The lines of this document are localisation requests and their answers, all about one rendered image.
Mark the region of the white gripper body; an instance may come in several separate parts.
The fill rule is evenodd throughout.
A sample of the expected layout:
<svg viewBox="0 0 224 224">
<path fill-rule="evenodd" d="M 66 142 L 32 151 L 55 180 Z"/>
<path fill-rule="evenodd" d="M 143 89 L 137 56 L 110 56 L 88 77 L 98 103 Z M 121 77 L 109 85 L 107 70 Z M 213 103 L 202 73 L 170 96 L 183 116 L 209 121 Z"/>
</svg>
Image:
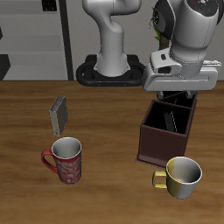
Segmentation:
<svg viewBox="0 0 224 224">
<path fill-rule="evenodd" d="M 143 72 L 142 86 L 145 91 L 199 91 L 211 90 L 218 80 L 221 63 L 218 60 L 205 60 L 200 72 L 191 78 L 154 73 L 151 64 Z"/>
</svg>

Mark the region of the dark slim book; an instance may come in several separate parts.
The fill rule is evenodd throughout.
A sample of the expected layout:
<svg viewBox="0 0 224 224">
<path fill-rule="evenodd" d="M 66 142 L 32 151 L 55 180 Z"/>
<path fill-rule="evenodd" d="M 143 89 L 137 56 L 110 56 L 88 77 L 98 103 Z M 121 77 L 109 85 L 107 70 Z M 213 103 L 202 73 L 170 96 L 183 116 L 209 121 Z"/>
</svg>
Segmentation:
<svg viewBox="0 0 224 224">
<path fill-rule="evenodd" d="M 164 112 L 165 126 L 168 131 L 177 132 L 177 126 L 174 120 L 173 112 Z"/>
</svg>

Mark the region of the dark brown desk caddy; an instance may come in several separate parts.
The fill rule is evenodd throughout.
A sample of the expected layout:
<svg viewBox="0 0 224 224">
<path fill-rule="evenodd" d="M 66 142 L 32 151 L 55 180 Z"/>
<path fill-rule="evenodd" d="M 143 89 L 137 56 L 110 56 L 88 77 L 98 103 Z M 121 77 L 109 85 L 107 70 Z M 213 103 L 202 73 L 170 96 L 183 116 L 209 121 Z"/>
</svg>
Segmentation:
<svg viewBox="0 0 224 224">
<path fill-rule="evenodd" d="M 164 169 L 174 157 L 183 157 L 193 121 L 197 95 L 188 99 L 186 91 L 166 94 L 153 100 L 140 126 L 136 161 Z M 166 129 L 164 112 L 173 112 L 177 132 Z"/>
</svg>

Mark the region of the black book with grey cover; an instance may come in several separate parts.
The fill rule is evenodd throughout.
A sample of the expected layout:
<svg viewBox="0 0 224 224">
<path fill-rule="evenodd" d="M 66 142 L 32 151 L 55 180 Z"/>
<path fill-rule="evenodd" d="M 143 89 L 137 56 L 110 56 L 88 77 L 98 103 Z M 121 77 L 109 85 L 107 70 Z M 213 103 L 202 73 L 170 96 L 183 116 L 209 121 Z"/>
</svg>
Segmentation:
<svg viewBox="0 0 224 224">
<path fill-rule="evenodd" d="M 65 96 L 57 96 L 49 109 L 52 133 L 60 137 L 68 122 L 67 102 Z"/>
</svg>

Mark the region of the green pot plant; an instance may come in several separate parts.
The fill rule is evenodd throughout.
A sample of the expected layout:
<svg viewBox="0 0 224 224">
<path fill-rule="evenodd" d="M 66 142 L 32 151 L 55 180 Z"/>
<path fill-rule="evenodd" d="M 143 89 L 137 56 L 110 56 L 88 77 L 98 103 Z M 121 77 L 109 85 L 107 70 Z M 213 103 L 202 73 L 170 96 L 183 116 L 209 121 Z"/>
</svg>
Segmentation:
<svg viewBox="0 0 224 224">
<path fill-rule="evenodd" d="M 159 42 L 159 50 L 169 47 L 170 40 L 165 36 L 166 22 L 165 18 L 157 7 L 152 9 L 152 18 L 150 19 L 150 27 L 156 33 L 155 39 Z"/>
</svg>

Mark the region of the yellow and white mug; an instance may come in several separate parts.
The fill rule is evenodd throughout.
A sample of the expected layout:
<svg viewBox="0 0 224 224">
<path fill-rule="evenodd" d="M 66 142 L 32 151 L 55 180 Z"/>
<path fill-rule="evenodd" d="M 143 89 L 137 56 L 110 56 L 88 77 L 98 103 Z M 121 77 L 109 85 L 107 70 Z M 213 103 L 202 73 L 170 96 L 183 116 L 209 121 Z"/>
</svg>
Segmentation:
<svg viewBox="0 0 224 224">
<path fill-rule="evenodd" d="M 166 189 L 176 199 L 188 198 L 202 178 L 202 170 L 197 162 L 189 157 L 173 157 L 165 171 L 154 171 L 152 185 Z"/>
</svg>

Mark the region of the red patterned mug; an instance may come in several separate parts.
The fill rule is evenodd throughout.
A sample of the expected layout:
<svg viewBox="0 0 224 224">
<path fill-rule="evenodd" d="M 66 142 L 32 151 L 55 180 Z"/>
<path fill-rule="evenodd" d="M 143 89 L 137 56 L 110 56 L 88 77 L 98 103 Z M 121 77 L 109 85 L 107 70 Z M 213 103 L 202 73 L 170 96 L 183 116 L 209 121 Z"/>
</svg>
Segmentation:
<svg viewBox="0 0 224 224">
<path fill-rule="evenodd" d="M 76 138 L 58 139 L 50 150 L 42 152 L 41 160 L 64 184 L 72 185 L 81 179 L 81 142 Z"/>
</svg>

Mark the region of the grey shelf unit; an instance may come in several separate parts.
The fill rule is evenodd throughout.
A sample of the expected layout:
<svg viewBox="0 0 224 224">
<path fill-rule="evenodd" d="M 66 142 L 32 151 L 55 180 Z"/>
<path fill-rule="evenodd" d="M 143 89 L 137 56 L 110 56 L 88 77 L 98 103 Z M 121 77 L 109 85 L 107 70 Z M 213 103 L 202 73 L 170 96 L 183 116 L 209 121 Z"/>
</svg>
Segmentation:
<svg viewBox="0 0 224 224">
<path fill-rule="evenodd" d="M 3 81 L 71 81 L 74 78 L 67 0 L 43 11 L 41 0 L 0 0 L 0 54 L 10 69 Z"/>
</svg>

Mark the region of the small black box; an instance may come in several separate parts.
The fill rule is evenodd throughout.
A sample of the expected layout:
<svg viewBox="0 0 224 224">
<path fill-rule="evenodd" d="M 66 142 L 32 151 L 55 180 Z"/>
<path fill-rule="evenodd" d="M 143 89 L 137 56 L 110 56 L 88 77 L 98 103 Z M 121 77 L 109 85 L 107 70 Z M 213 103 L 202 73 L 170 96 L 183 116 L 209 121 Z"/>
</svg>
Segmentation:
<svg viewBox="0 0 224 224">
<path fill-rule="evenodd" d="M 41 0 L 43 11 L 56 11 L 56 0 Z"/>
</svg>

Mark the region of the dark block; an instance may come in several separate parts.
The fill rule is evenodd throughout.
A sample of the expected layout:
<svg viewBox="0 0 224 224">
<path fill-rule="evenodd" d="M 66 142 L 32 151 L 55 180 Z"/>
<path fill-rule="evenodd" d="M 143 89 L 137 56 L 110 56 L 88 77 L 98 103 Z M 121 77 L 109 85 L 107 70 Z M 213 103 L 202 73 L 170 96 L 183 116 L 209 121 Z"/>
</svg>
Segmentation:
<svg viewBox="0 0 224 224">
<path fill-rule="evenodd" d="M 9 56 L 7 54 L 0 54 L 0 81 L 4 79 L 4 76 L 8 73 L 11 67 Z"/>
</svg>

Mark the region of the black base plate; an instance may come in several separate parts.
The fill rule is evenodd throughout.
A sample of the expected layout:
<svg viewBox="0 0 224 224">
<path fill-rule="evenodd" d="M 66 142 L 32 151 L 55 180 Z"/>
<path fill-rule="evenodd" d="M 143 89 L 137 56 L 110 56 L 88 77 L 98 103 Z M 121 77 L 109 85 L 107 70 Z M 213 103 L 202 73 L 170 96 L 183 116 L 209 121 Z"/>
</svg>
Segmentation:
<svg viewBox="0 0 224 224">
<path fill-rule="evenodd" d="M 142 85 L 145 66 L 134 54 L 128 55 L 130 70 L 122 76 L 107 77 L 94 70 L 96 55 L 90 54 L 76 70 L 77 81 L 87 87 L 137 87 Z"/>
</svg>

